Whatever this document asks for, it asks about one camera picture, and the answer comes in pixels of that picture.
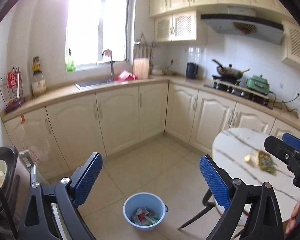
marble tabletop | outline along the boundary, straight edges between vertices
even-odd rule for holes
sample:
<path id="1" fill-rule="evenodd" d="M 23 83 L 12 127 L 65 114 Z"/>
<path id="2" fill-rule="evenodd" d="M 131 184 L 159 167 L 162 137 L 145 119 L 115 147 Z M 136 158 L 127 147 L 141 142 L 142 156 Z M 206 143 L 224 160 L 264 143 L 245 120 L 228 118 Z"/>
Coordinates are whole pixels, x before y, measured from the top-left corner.
<path id="1" fill-rule="evenodd" d="M 293 185 L 294 175 L 287 170 L 287 165 L 273 157 L 276 175 L 262 171 L 258 166 L 251 166 L 244 161 L 247 154 L 255 156 L 256 150 L 265 151 L 264 141 L 267 134 L 247 128 L 233 128 L 218 134 L 212 145 L 212 158 L 218 167 L 225 169 L 231 178 L 240 178 L 245 184 L 260 186 L 268 181 L 272 184 L 276 194 L 282 221 L 290 218 L 295 204 L 300 201 L 300 188 Z M 251 205 L 246 205 L 249 212 Z M 224 208 L 217 205 L 219 212 Z M 242 215 L 238 225 L 244 225 L 247 219 Z"/>

chair leg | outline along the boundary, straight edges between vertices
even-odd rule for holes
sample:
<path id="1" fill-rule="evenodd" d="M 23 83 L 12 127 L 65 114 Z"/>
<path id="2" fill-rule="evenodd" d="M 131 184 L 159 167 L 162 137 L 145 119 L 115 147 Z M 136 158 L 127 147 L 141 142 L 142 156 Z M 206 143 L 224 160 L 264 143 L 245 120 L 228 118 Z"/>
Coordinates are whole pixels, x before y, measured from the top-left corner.
<path id="1" fill-rule="evenodd" d="M 213 208 L 214 208 L 214 206 L 206 207 L 200 213 L 198 213 L 193 218 L 191 218 L 189 221 L 187 221 L 186 223 L 184 223 L 181 227 L 178 227 L 178 230 L 181 230 L 182 228 L 185 228 L 186 226 L 189 226 L 190 224 L 192 224 L 194 221 L 196 221 L 197 219 L 199 219 L 200 217 L 202 217 L 204 214 L 208 213 Z"/>

window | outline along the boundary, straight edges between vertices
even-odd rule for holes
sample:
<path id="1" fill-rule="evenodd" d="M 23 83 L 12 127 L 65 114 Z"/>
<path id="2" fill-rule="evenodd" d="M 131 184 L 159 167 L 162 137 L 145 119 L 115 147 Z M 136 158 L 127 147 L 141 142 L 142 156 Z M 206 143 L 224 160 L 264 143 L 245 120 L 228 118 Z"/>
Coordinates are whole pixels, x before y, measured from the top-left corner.
<path id="1" fill-rule="evenodd" d="M 126 60 L 128 0 L 71 0 L 66 34 L 66 71 Z"/>

green electric pot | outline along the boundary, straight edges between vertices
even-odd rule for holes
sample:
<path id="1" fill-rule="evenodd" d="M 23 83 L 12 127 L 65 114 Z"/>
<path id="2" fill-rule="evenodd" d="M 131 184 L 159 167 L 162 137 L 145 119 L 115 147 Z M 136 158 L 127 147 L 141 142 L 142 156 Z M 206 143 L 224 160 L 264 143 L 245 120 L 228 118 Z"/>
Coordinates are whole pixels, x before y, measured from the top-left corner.
<path id="1" fill-rule="evenodd" d="M 253 77 L 248 78 L 247 88 L 255 90 L 264 95 L 268 95 L 270 91 L 270 85 L 268 81 L 262 77 L 262 75 L 253 75 Z"/>

blue bucket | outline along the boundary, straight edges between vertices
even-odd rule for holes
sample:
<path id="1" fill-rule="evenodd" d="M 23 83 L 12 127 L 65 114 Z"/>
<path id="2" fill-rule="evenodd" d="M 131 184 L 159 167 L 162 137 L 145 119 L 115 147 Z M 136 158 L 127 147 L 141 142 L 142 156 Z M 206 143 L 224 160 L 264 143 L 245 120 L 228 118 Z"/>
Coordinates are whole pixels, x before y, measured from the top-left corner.
<path id="1" fill-rule="evenodd" d="M 138 226 L 131 221 L 132 214 L 140 207 L 149 208 L 151 211 L 155 212 L 159 221 L 150 226 Z M 147 192 L 137 193 L 129 197 L 123 205 L 123 215 L 125 219 L 134 226 L 136 229 L 141 231 L 153 230 L 157 225 L 161 223 L 166 212 L 168 212 L 168 207 L 163 203 L 161 198 L 157 195 Z"/>

